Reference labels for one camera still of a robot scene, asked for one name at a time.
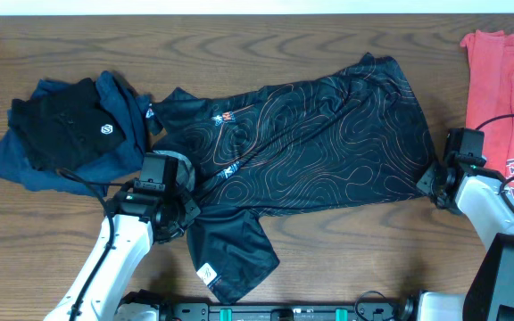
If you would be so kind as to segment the black orange-patterned t-shirt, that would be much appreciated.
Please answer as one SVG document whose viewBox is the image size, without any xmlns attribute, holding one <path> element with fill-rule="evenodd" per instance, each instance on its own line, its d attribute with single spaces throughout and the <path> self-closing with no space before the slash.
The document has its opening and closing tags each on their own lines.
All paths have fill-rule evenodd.
<svg viewBox="0 0 514 321">
<path fill-rule="evenodd" d="M 435 160 L 424 112 L 390 56 L 366 54 L 322 78 L 225 98 L 176 89 L 148 114 L 152 129 L 165 130 L 153 150 L 194 167 L 201 212 L 188 249 L 224 304 L 278 266 L 262 217 L 417 198 Z"/>
</svg>

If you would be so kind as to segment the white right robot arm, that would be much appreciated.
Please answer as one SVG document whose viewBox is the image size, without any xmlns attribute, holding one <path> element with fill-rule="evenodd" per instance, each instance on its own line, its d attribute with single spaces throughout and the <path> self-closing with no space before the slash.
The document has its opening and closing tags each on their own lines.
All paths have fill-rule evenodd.
<svg viewBox="0 0 514 321">
<path fill-rule="evenodd" d="M 502 185 L 497 171 L 437 161 L 418 181 L 438 208 L 468 218 L 486 255 L 466 293 L 421 293 L 415 320 L 514 321 L 514 201 Z"/>
</svg>

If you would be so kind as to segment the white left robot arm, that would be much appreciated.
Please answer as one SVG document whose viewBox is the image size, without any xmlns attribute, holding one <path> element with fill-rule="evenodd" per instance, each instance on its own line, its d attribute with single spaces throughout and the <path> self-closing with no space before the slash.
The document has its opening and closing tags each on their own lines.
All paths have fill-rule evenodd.
<svg viewBox="0 0 514 321">
<path fill-rule="evenodd" d="M 190 191 L 164 192 L 130 182 L 104 203 L 104 221 L 83 268 L 47 320 L 113 320 L 138 264 L 154 244 L 169 243 L 201 213 Z"/>
</svg>

